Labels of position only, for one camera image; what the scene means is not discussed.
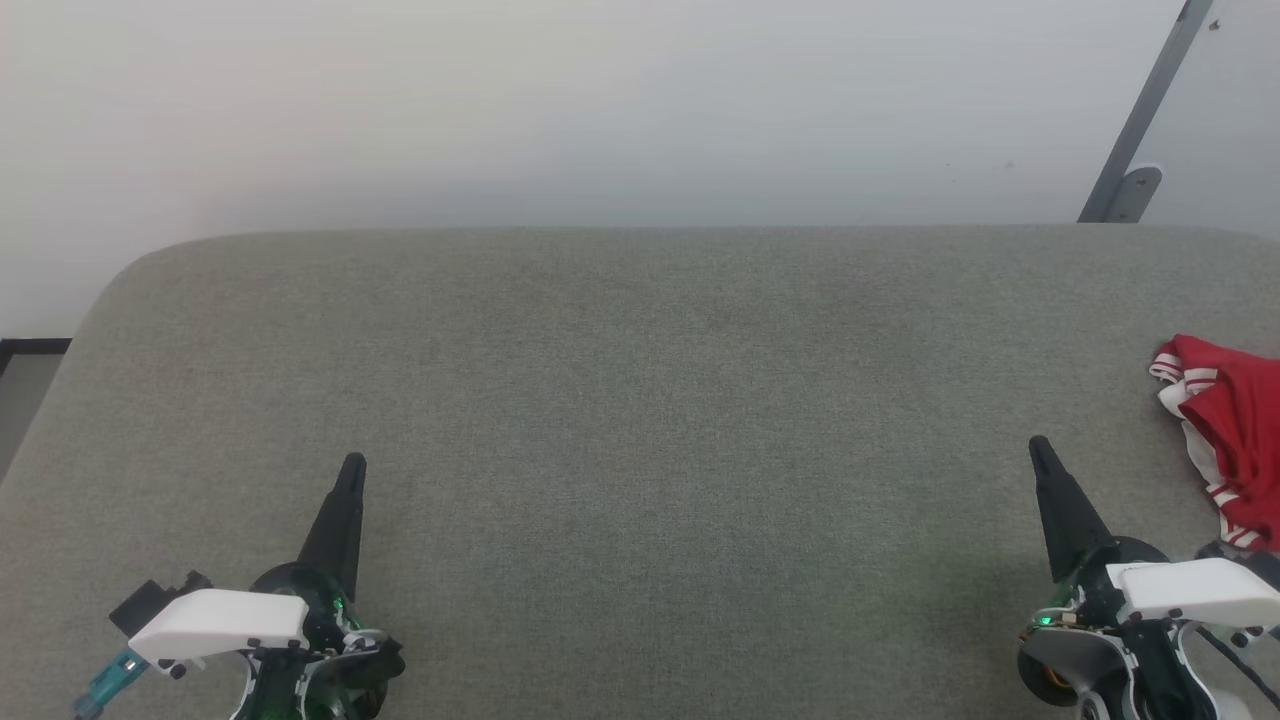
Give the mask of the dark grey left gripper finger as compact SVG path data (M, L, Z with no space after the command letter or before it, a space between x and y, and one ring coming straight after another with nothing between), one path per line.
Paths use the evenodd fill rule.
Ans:
M329 577L349 601L357 597L367 460L347 454L325 496L297 562Z

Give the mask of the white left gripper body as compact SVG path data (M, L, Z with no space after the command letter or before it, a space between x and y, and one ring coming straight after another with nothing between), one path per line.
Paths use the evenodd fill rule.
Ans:
M128 609L141 623L128 639L132 671L177 679L189 664L234 655L250 666L248 691L384 691L406 670L401 643L366 626L335 582L300 562L248 591L193 573L179 589L148 587Z

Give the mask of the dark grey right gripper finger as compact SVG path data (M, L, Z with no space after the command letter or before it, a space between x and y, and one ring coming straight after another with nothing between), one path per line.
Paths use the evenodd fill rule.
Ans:
M1051 579L1060 584L1114 537L1050 439L1034 436L1028 448Z

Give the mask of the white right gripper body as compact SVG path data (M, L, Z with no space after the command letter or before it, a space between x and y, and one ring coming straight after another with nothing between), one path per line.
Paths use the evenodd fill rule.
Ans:
M1155 547L1116 538L1059 584L1036 626L1119 628L1130 623L1199 623L1235 629L1277 625L1277 555L1208 544L1174 562Z

